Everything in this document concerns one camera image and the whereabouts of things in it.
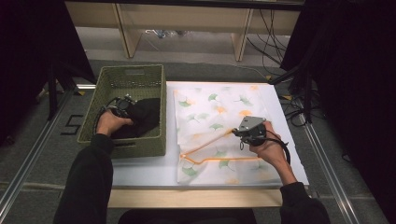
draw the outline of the metal rail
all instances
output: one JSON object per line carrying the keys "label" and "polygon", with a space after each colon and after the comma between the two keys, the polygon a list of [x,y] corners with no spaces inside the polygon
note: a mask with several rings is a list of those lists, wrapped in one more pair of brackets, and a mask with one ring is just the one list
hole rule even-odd
{"label": "metal rail", "polygon": [[47,121],[40,135],[36,139],[35,144],[33,145],[29,154],[26,156],[19,171],[14,176],[12,181],[9,183],[6,192],[4,193],[2,199],[0,200],[0,223],[3,223],[4,219],[6,218],[6,215],[9,209],[11,208],[12,204],[14,203],[15,199],[17,198],[23,186],[24,181],[32,171],[44,146],[47,144],[47,141],[50,138],[50,134],[52,133],[54,126],[58,122],[58,119],[60,117],[61,112],[64,109],[64,106],[66,105],[67,101],[71,98],[72,95],[73,95],[73,91],[66,91],[64,93],[61,101],[59,102],[59,109],[57,113],[54,115],[52,120]]}
{"label": "metal rail", "polygon": [[301,11],[304,8],[302,2],[267,2],[248,0],[67,0],[68,2],[87,3],[116,3],[158,6],[180,6],[180,7],[233,7],[233,8],[256,8],[286,11]]}
{"label": "metal rail", "polygon": [[[303,106],[300,100],[297,101],[297,104],[299,106]],[[302,120],[302,122],[304,122],[304,115],[301,115],[300,119]],[[315,154],[317,155],[320,167],[324,175],[326,176],[329,187],[332,190],[334,199],[338,203],[344,220],[346,221],[346,223],[361,223],[355,213],[352,203],[347,197],[346,191],[344,190],[342,184],[340,183],[340,180],[338,179],[337,174],[332,168],[332,164],[330,163],[329,158],[327,157],[326,152],[318,139],[317,133],[312,123],[307,122],[305,124],[305,132],[308,136],[309,141],[311,142]]]}

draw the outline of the person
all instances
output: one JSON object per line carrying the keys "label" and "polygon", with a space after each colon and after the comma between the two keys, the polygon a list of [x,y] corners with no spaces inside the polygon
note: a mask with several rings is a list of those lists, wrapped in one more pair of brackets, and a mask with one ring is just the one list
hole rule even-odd
{"label": "person", "polygon": [[[91,144],[83,148],[73,161],[53,223],[106,224],[107,204],[113,178],[110,154],[114,144],[110,136],[122,126],[133,124],[130,119],[119,118],[109,110],[99,118],[96,135],[92,137]],[[270,131],[267,137],[280,139],[279,135],[274,136],[270,122],[266,121],[264,125]],[[319,201],[310,199],[304,190],[304,185],[297,182],[279,144],[266,141],[261,146],[250,147],[250,150],[272,164],[280,175],[284,185],[280,189],[283,197],[283,204],[280,208],[282,223],[330,223],[324,206]],[[155,210],[150,212],[155,217]],[[120,221],[133,220],[128,217],[129,214],[132,213],[125,213]],[[176,222],[159,219],[150,223]],[[225,217],[206,223],[238,222],[233,218]]]}
{"label": "person", "polygon": [[[264,126],[267,138],[281,139],[280,135],[274,132],[271,122],[265,121]],[[310,198],[304,184],[297,181],[280,144],[265,141],[258,147],[249,146],[249,150],[273,165],[280,176],[283,184],[280,188],[283,201],[280,207],[282,223],[330,223],[323,204]]]}

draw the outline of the white fabric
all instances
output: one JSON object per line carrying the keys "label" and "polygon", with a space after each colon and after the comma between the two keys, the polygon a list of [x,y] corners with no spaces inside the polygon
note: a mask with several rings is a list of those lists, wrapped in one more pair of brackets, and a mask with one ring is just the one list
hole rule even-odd
{"label": "white fabric", "polygon": [[276,170],[231,133],[244,116],[271,120],[259,87],[174,91],[177,182],[188,185],[244,185],[278,180]]}

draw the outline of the basket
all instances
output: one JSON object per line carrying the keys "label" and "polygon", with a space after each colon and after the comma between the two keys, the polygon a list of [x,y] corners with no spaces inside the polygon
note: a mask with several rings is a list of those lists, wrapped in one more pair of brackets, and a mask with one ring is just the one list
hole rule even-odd
{"label": "basket", "polygon": [[166,153],[166,81],[163,66],[128,65],[103,67],[91,104],[78,135],[78,143],[91,143],[100,107],[114,97],[130,94],[134,100],[161,98],[160,124],[138,138],[114,139],[112,159],[164,156]]}

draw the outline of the white platform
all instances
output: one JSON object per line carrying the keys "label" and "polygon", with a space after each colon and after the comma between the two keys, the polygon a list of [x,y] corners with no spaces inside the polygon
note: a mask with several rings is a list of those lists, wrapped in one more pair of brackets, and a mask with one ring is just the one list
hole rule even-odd
{"label": "white platform", "polygon": [[[166,111],[166,155],[163,157],[131,158],[113,160],[114,187],[145,188],[145,189],[185,189],[185,188],[268,188],[276,189],[281,186],[280,179],[273,183],[260,185],[223,185],[223,186],[185,186],[177,183],[177,162],[179,149],[177,146],[177,129],[175,119],[175,107],[173,90],[190,88],[217,88],[238,85],[251,85],[252,83],[214,83],[214,82],[171,82],[167,83],[167,111]],[[271,117],[274,130],[282,136],[284,142],[288,142],[291,157],[291,167],[297,179],[305,185],[309,185],[304,167],[301,165],[295,150],[288,124],[276,96],[274,86],[254,83],[262,92],[263,101]]]}

